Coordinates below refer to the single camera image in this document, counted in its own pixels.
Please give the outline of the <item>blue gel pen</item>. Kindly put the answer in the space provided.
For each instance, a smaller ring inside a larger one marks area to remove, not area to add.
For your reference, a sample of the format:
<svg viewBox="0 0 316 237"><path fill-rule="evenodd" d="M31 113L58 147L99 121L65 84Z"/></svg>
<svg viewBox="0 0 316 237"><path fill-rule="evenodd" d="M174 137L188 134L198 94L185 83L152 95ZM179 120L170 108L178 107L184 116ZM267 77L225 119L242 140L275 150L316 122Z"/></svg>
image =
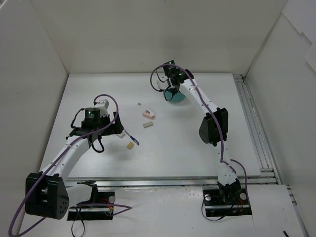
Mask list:
<svg viewBox="0 0 316 237"><path fill-rule="evenodd" d="M136 138L134 138L126 129L124 129L124 132L129 136L129 138L138 146L140 145L140 143L138 142L138 140Z"/></svg>

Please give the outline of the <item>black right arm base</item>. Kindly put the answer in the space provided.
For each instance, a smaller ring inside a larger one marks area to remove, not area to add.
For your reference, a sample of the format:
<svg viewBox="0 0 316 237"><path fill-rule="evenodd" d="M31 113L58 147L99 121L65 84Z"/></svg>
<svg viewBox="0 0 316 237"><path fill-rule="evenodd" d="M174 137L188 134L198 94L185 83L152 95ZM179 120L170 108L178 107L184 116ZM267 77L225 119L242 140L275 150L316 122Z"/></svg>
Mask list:
<svg viewBox="0 0 316 237"><path fill-rule="evenodd" d="M225 202L217 189L204 189L201 205L202 215L210 221L220 221L225 217L251 216L252 209L245 189L233 200Z"/></svg>

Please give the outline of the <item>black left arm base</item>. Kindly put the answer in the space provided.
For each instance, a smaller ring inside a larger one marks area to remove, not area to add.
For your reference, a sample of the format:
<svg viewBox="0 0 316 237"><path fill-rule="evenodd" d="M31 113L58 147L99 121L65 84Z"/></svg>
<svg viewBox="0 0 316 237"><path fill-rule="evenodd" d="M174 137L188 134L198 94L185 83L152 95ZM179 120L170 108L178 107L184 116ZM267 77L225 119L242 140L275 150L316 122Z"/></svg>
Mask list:
<svg viewBox="0 0 316 237"><path fill-rule="evenodd" d="M108 207L114 191L99 191L95 181L81 181L66 188L68 221L112 220L113 210Z"/></svg>

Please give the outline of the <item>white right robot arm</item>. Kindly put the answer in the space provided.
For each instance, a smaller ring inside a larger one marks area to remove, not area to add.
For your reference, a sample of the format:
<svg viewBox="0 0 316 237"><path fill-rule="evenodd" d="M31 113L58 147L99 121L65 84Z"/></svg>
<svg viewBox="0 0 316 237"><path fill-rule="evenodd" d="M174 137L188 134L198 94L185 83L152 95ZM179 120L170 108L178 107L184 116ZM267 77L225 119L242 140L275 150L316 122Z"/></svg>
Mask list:
<svg viewBox="0 0 316 237"><path fill-rule="evenodd" d="M202 122L198 133L204 143L212 146L217 170L218 197L221 202L232 204L241 193L241 184L226 153L229 118L227 109L214 104L194 76L188 70L176 66L174 61L166 62L162 68L168 78L169 88L182 93L201 112Z"/></svg>

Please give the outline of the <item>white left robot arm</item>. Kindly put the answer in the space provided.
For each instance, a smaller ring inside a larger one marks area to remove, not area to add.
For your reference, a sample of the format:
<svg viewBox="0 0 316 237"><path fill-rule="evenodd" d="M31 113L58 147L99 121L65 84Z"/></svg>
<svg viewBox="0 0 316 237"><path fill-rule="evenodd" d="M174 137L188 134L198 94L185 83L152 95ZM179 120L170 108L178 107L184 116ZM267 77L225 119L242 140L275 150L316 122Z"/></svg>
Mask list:
<svg viewBox="0 0 316 237"><path fill-rule="evenodd" d="M123 125L118 112L114 118L104 115L104 109L86 108L80 127L75 127L66 144L54 160L39 173L30 173L26 179L25 211L29 215L62 219L70 207L80 203L93 207L98 203L96 184L81 181L67 188L71 171L79 159L103 136L122 133Z"/></svg>

